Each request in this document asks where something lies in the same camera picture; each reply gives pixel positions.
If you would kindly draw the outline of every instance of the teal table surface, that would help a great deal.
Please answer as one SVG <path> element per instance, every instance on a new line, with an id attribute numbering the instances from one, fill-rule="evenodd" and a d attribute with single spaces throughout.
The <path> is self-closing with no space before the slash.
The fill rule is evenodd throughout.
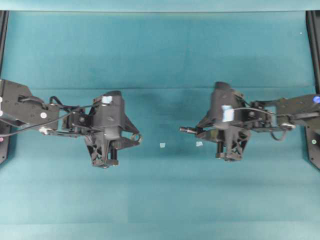
<path id="1" fill-rule="evenodd" d="M 283 142 L 253 133 L 234 163 L 178 132 L 206 114 L 216 81 L 248 101 L 314 93 L 305 12 L 11 12 L 1 77 L 68 105 L 119 89 L 143 142 L 100 169 L 82 138 L 12 137 L 0 239 L 319 239 L 303 128 Z"/>
<path id="2" fill-rule="evenodd" d="M 320 8 L 319 0 L 1 0 L 1 10 L 61 12 L 271 12 Z"/>

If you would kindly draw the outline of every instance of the black plastic part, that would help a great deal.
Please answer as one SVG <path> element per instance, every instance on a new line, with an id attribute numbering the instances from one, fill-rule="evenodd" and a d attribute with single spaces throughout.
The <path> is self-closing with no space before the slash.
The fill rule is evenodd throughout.
<path id="1" fill-rule="evenodd" d="M 315 92 L 320 94 L 320 10 L 306 11 L 305 20 L 314 70 Z M 305 127 L 305 136 L 308 158 L 320 169 L 320 135 Z"/>
<path id="2" fill-rule="evenodd" d="M 0 122 L 0 133 L 8 134 L 11 131 L 11 126 Z M 9 147 L 10 137 L 0 137 L 0 164 L 2 164 L 8 157 L 8 147 Z"/>

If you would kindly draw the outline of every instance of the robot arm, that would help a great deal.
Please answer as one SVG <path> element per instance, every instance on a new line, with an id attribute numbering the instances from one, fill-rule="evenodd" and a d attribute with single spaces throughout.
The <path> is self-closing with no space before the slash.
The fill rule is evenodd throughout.
<path id="1" fill-rule="evenodd" d="M 229 84 L 217 82 L 205 117 L 196 127 L 180 127 L 179 130 L 217 143 L 217 158 L 238 161 L 243 158 L 250 131 L 269 132 L 277 141 L 282 141 L 286 132 L 296 125 L 308 126 L 320 134 L 319 103 L 320 96 L 310 94 L 291 99 L 253 101 L 249 104 L 244 100 L 244 95 Z M 275 107 L 276 113 L 269 112 L 266 107 Z M 272 116 L 276 117 L 275 126 L 272 125 Z M 282 137 L 276 138 L 274 132 L 282 132 Z"/>
<path id="2" fill-rule="evenodd" d="M 2 79 L 0 96 L 1 124 L 22 128 L 12 133 L 0 132 L 3 142 L 29 129 L 48 136 L 84 136 L 92 165 L 108 168 L 118 165 L 118 150 L 137 146 L 142 140 L 139 130 L 125 114 L 125 101 L 120 91 L 107 92 L 88 106 L 63 105 L 56 96 L 50 97 L 46 104 L 33 96 L 27 86 Z M 60 111 L 66 114 L 59 116 Z M 63 119 L 62 130 L 58 130 L 60 119 Z M 123 137 L 123 131 L 132 133 L 131 138 Z"/>

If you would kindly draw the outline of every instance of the white label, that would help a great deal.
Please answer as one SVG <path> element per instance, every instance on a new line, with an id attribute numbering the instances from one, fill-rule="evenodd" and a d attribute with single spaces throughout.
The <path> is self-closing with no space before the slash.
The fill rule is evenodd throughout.
<path id="1" fill-rule="evenodd" d="M 222 122 L 231 122 L 235 118 L 235 111 L 230 105 L 222 105 L 223 118 Z"/>

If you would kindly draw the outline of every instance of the blue light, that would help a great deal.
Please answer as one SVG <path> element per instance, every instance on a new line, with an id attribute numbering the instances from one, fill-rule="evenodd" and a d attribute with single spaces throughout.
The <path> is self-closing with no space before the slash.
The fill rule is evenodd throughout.
<path id="1" fill-rule="evenodd" d="M 320 96 L 314 96 L 312 100 L 314 103 L 320 104 Z"/>

